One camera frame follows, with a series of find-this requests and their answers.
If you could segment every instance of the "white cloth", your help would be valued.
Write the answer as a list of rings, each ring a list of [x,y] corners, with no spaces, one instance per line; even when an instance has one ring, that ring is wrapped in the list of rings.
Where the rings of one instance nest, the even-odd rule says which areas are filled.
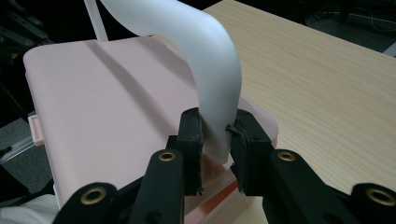
[[[0,208],[0,224],[50,224],[58,212],[56,197],[46,194],[20,206]]]

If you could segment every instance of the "pink tray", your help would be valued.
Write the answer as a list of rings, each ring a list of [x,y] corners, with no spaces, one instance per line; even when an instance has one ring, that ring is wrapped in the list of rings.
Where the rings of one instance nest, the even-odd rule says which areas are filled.
[[[122,188],[146,172],[150,156],[177,134],[180,115],[197,107],[190,68],[154,37],[53,44],[24,56],[60,206],[79,188]],[[276,144],[276,121],[241,97]],[[235,181],[232,163],[204,166],[205,194],[186,214]]]

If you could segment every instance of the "light wood surface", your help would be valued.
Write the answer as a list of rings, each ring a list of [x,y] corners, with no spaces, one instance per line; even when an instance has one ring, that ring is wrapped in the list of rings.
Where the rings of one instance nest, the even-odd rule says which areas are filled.
[[[396,190],[396,59],[232,0],[205,11],[237,47],[243,95],[276,118],[279,148],[343,192]],[[233,223],[264,220],[255,199]]]

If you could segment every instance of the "white cable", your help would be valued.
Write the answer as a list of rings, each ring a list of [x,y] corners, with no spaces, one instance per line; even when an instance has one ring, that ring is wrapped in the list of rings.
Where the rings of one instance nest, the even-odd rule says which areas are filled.
[[[242,86],[236,48],[214,17],[177,0],[101,0],[110,14],[137,35],[161,35],[184,55],[198,90],[204,150],[213,161],[228,160]]]
[[[375,25],[374,25],[374,20],[376,20],[376,21],[388,22],[388,23],[392,23],[392,24],[396,24],[396,21],[387,21],[387,20],[382,20],[382,19],[379,19],[379,18],[375,18],[374,15],[373,15],[373,12],[371,12],[371,11],[368,11],[368,12],[370,13],[371,17],[362,16],[362,15],[354,14],[354,13],[349,13],[348,15],[350,15],[350,16],[356,16],[356,17],[361,17],[361,18],[364,18],[364,19],[369,19],[369,20],[371,20],[371,24],[372,24],[373,28],[374,28],[375,30],[379,31],[379,32],[395,32],[395,31],[396,31],[396,29],[382,30],[382,29],[379,29],[379,28],[375,27]]]
[[[88,15],[90,15],[93,30],[95,31],[96,39],[98,41],[107,41],[107,34],[102,18],[99,13],[96,0],[84,0]]]

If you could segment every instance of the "screw hole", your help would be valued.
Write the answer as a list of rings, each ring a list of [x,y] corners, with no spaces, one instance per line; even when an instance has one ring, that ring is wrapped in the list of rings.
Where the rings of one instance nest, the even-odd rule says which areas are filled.
[[[160,157],[160,161],[172,161],[175,159],[176,155],[175,153],[172,152],[164,152],[161,153]]]
[[[85,193],[81,196],[80,200],[83,204],[91,205],[95,203],[99,203],[106,196],[106,190],[102,187],[93,188],[85,191]]]
[[[30,41],[30,40],[26,40],[26,41],[25,41],[25,45],[26,45],[26,46],[33,46],[33,42]]]
[[[289,152],[281,151],[277,153],[277,156],[282,160],[282,161],[295,161],[296,157]]]
[[[375,201],[376,203],[380,203],[385,206],[394,206],[396,205],[396,200],[390,194],[381,189],[367,189],[367,196]]]

